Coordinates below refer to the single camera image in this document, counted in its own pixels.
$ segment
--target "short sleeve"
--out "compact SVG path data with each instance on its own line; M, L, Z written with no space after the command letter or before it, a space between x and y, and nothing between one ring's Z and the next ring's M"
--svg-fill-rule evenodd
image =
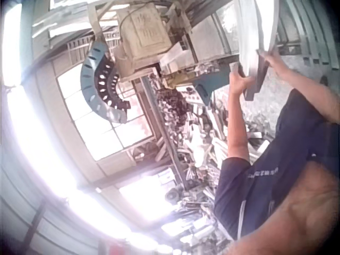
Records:
M235 240L250 167L250 163L242 158L228 158L223 161L216 191L215 216Z

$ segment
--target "hand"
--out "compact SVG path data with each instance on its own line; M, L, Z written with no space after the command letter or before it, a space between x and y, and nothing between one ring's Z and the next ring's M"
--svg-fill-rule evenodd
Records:
M264 50L257 50L259 56L263 57L266 61L270 63L272 68L274 68L276 74L283 79L286 73L290 70L289 67L283 62L278 49L275 47L273 52L270 54Z
M239 74L239 64L235 63L229 75L229 94L240 96L246 88L255 82L256 79L254 77L241 77Z

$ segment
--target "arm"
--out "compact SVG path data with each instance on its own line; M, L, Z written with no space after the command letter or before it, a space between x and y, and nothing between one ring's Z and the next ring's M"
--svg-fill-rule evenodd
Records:
M247 131L242 116L240 96L243 90L254 82L253 78L242 78L238 65L230 73L228 98L228 157L243 158L249 161Z
M281 79L303 94L307 101L325 119L330 122L340 123L340 98L338 95L334 94L326 86L290 70L277 50L272 55L260 50L258 53L270 63Z

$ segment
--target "person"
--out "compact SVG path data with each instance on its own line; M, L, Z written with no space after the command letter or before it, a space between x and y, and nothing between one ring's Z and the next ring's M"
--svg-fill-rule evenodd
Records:
M289 69L277 49L258 53L293 90L275 139L250 165L240 96L254 78L241 77L238 66L230 73L228 158L214 212L237 240L230 254L310 254L339 220L340 98Z

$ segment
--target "dark blue t-shirt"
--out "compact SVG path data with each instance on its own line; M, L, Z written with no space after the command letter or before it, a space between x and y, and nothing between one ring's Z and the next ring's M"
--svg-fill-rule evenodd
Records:
M323 164L339 177L339 126L330 124L293 90L277 134L251 166L241 158L222 164L215 215L237 240L258 229L282 203L307 161Z

